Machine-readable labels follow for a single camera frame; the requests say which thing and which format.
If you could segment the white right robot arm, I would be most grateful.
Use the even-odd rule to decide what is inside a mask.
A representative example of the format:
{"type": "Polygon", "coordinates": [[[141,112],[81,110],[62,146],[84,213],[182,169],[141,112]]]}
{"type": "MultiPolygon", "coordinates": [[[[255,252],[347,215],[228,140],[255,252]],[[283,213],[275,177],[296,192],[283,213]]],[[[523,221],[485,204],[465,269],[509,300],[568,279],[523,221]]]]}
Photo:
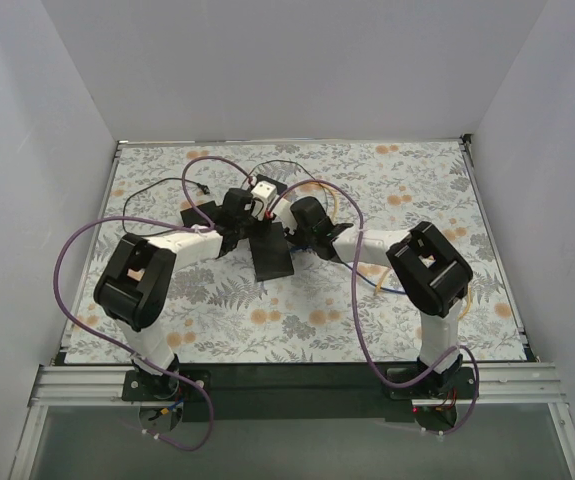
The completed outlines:
{"type": "Polygon", "coordinates": [[[323,260],[351,266],[351,305],[358,342],[366,362],[384,385],[411,388],[431,378],[442,387],[458,371],[462,364],[458,316],[473,271],[435,225],[423,221],[410,230],[374,230],[362,224],[323,222],[312,228],[298,228],[288,240],[313,250],[323,260]],[[418,373],[404,382],[385,377],[369,354],[358,313],[356,281],[360,263],[392,268],[407,299],[419,311],[418,373]]]}

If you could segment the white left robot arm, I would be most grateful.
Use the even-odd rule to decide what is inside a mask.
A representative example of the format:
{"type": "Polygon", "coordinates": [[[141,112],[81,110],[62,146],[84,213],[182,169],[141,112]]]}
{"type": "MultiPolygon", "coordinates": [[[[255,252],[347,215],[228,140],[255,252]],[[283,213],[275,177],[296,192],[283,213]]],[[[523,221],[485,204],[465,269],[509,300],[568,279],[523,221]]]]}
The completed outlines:
{"type": "Polygon", "coordinates": [[[269,231],[271,221],[252,218],[213,229],[194,225],[143,237],[124,235],[96,284],[93,298],[115,320],[126,338],[139,381],[157,399],[176,395],[179,381],[158,368],[176,372],[178,358],[159,321],[175,271],[234,250],[238,242],[269,231]]]}

